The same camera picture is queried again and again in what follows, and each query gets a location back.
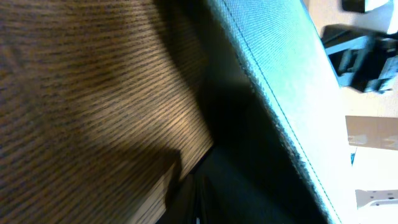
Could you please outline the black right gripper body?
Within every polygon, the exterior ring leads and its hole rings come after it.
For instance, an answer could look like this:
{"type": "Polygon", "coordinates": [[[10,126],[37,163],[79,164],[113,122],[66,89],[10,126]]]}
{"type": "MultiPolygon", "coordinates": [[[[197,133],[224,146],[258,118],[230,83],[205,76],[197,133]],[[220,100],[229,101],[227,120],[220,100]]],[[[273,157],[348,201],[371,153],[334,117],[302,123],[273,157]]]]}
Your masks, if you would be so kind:
{"type": "Polygon", "coordinates": [[[327,25],[321,37],[340,87],[385,93],[397,80],[397,34],[327,25]]]}

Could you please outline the black box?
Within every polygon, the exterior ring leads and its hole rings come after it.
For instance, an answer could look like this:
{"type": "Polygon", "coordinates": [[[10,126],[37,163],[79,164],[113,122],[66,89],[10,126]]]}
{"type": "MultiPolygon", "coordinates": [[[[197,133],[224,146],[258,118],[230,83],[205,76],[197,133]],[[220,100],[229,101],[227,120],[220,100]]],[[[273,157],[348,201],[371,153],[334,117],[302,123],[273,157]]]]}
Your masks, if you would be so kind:
{"type": "Polygon", "coordinates": [[[156,1],[213,145],[162,222],[357,223],[339,87],[302,1],[156,1]],[[195,50],[188,45],[198,42],[195,50]]]}

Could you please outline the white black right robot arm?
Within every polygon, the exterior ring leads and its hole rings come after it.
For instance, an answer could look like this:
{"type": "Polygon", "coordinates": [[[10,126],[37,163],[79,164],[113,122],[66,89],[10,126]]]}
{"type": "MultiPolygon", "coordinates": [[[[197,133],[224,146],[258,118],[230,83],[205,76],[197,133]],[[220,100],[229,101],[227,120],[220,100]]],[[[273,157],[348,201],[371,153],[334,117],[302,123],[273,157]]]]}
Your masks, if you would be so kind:
{"type": "Polygon", "coordinates": [[[357,206],[396,206],[397,34],[333,24],[322,43],[343,92],[357,206]]]}

